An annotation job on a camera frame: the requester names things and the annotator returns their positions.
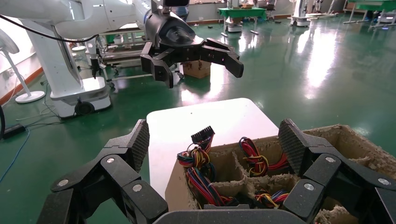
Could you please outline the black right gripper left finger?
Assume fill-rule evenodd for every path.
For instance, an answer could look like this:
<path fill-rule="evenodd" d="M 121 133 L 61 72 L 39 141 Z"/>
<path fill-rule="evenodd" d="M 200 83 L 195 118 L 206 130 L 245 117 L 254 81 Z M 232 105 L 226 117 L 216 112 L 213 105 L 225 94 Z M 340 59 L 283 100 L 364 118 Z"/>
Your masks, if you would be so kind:
<path fill-rule="evenodd" d="M 37 222 L 84 224 L 105 201 L 113 200 L 133 224 L 152 224 L 168 204 L 139 175 L 149 147 L 149 126 L 137 121 L 132 132 L 110 139 L 99 154 L 51 185 Z"/>

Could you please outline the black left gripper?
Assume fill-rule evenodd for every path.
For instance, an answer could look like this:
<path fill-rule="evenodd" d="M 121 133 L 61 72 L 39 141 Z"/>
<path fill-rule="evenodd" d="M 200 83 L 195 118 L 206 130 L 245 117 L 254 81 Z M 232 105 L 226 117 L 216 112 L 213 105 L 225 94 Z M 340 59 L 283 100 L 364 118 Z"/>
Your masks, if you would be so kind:
<path fill-rule="evenodd" d="M 244 64 L 230 45 L 213 38 L 203 38 L 174 13 L 158 9 L 147 16 L 145 30 L 148 42 L 140 54 L 142 71 L 173 88 L 171 62 L 202 60 L 222 65 L 236 78 L 243 76 Z"/>

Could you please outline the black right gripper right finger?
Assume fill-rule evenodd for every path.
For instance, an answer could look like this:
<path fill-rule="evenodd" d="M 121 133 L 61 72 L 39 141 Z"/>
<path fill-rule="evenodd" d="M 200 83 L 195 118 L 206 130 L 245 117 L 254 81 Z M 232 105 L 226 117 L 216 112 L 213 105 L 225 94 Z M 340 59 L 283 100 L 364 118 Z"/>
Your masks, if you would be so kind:
<path fill-rule="evenodd" d="M 291 119 L 280 123 L 278 139 L 300 178 L 283 208 L 311 224 L 324 199 L 339 202 L 361 224 L 396 221 L 396 182 L 344 157 L 326 139 L 303 133 Z"/>

